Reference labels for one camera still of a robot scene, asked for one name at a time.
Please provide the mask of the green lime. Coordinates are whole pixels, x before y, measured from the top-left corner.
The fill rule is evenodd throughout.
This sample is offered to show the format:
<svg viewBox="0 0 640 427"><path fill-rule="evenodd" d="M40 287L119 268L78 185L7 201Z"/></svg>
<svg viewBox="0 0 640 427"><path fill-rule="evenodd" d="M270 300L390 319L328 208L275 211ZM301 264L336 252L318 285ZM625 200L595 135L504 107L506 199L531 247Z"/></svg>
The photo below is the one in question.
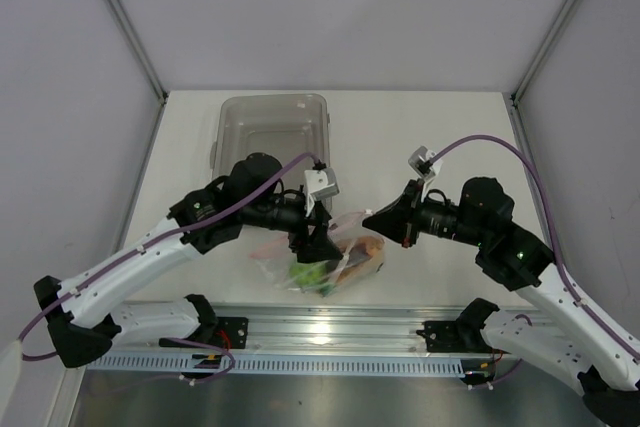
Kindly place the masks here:
<svg viewBox="0 0 640 427"><path fill-rule="evenodd" d="M289 277L301 289L311 289L322 285L327 276L326 263L293 263Z"/></svg>

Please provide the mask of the clear zip top bag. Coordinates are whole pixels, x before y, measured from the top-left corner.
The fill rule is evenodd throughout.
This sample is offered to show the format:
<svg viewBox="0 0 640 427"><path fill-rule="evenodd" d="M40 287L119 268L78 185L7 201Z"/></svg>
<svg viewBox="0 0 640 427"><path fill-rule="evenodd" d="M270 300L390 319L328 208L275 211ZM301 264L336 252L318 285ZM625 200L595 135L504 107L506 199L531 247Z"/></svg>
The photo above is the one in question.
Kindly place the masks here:
<svg viewBox="0 0 640 427"><path fill-rule="evenodd" d="M327 239L333 258L316 252L300 260L283 236L254 250L249 258L275 287L328 297L378 273L385 264L384 238L365 228L370 209L343 214L329 222Z"/></svg>

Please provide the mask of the red yellow mango slice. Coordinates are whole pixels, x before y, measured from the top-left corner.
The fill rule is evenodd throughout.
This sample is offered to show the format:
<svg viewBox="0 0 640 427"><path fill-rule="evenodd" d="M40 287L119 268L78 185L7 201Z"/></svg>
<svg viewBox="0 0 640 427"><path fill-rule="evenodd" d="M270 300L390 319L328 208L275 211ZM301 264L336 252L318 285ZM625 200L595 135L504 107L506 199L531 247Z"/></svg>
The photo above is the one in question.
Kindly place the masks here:
<svg viewBox="0 0 640 427"><path fill-rule="evenodd" d="M337 283L377 273L385 262L385 241L378 236L364 235L337 241L343 254L331 272Z"/></svg>

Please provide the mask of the green onion stalks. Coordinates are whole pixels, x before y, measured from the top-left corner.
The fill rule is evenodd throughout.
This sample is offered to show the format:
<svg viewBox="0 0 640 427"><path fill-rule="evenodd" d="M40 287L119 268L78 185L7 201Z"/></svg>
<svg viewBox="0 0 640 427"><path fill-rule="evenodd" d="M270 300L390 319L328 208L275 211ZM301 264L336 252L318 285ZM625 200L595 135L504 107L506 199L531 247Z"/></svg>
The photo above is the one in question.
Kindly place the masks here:
<svg viewBox="0 0 640 427"><path fill-rule="evenodd" d="M314 292L321 297L328 297L338 288L341 275L341 269L324 271L314 286Z"/></svg>

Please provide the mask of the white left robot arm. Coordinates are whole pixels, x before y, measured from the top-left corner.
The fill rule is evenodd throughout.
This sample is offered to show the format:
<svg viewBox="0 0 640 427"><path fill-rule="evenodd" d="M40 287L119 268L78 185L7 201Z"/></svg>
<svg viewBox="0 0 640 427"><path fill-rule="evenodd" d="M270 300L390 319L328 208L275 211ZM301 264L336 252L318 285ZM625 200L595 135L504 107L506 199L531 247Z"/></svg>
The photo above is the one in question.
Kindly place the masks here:
<svg viewBox="0 0 640 427"><path fill-rule="evenodd" d="M230 174L189 192L134 246L72 278L45 276L36 282L54 357L77 368L117 345L209 345L219 321L204 296L140 305L127 300L169 270L236 240L246 226L286 233L290 251L302 264L342 259L330 239L330 215L323 204L339 192L333 170L316 160L301 187L282 185L284 175L308 157L301 154L282 165L271 155L253 153Z"/></svg>

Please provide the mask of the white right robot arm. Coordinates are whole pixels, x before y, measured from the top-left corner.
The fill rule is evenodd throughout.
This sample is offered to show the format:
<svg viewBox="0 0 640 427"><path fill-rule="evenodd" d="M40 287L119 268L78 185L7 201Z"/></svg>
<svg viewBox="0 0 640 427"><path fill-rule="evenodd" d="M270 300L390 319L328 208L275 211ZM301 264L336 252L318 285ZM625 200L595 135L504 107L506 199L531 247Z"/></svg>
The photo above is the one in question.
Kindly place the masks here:
<svg viewBox="0 0 640 427"><path fill-rule="evenodd" d="M482 272L543 312L563 336L476 299L456 320L458 342L516 355L570 387L608 426L638 425L638 338L578 286L543 241L513 221L513 208L494 178L466 181L458 203L411 180L363 225L404 248L422 234L476 247Z"/></svg>

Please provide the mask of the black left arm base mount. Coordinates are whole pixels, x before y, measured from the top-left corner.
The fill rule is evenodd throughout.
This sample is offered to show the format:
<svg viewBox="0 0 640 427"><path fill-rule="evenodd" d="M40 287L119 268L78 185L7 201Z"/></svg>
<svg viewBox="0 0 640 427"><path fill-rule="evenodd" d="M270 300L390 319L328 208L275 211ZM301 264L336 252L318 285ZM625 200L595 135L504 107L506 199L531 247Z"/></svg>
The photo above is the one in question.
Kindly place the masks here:
<svg viewBox="0 0 640 427"><path fill-rule="evenodd" d="M164 348L195 348L198 344L225 350L244 349L248 332L246 317L222 317L213 324L202 325L197 319L181 320L161 337L158 345Z"/></svg>

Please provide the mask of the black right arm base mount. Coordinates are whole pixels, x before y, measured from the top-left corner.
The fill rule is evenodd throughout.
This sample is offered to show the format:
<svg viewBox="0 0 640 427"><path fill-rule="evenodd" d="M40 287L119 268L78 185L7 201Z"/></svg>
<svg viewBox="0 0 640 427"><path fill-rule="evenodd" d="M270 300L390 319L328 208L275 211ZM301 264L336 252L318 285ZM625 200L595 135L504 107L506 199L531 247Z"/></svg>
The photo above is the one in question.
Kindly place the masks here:
<svg viewBox="0 0 640 427"><path fill-rule="evenodd" d="M500 308L485 299L474 299L453 321L424 321L415 334L425 341L429 353L489 354L492 348L481 330L491 314Z"/></svg>

